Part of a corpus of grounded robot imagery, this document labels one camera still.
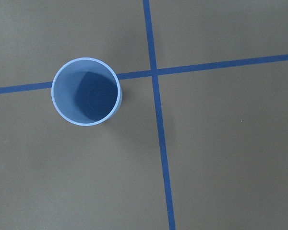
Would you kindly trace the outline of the blue plastic cup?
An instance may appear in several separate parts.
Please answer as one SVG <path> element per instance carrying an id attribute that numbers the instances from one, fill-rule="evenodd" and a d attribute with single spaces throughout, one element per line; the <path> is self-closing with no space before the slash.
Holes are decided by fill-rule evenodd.
<path id="1" fill-rule="evenodd" d="M 78 126 L 95 126 L 119 110 L 122 90 L 113 69 L 99 59 L 80 57 L 56 73 L 51 98 L 57 112 Z"/>

